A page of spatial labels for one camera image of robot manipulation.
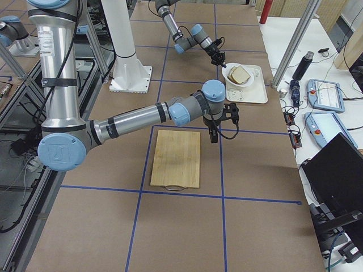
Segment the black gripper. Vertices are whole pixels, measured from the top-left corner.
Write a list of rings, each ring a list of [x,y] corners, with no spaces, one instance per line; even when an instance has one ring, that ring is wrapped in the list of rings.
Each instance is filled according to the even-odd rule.
[[[205,114],[203,115],[203,123],[208,127],[211,143],[218,142],[218,126],[221,124],[221,114]]]
[[[211,44],[205,48],[205,51],[207,55],[211,58],[211,64],[226,68],[225,52],[220,51],[218,46],[216,46],[215,44]]]

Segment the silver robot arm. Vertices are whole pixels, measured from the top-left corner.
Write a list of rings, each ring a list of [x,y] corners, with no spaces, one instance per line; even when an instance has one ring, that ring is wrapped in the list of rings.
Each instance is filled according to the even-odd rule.
[[[126,1],[101,1],[115,51],[115,91],[147,92],[151,66],[143,66],[136,56]],[[195,45],[211,58],[216,66],[226,67],[221,41],[212,41],[200,24],[184,37],[176,25],[170,7],[178,1],[155,1],[157,15],[165,23],[181,54]],[[84,121],[79,113],[74,40],[82,15],[84,1],[27,1],[28,16],[37,28],[42,70],[42,87],[47,117],[41,124],[43,138],[37,148],[41,162],[52,170],[64,172],[81,165],[88,151],[109,139],[173,120],[185,125],[201,116],[222,120],[226,91],[217,80],[207,81],[201,91],[187,98],[176,97],[168,102],[135,109],[104,121]]]
[[[178,1],[155,1],[156,13],[153,13],[151,9],[149,9],[151,13],[160,17],[164,22],[175,43],[174,48],[176,52],[178,54],[183,54],[194,46],[199,45],[210,57],[211,64],[226,67],[225,52],[222,52],[218,47],[224,38],[213,41],[205,32],[201,24],[194,25],[190,30],[183,25],[178,26],[170,11],[170,7],[177,2]]]

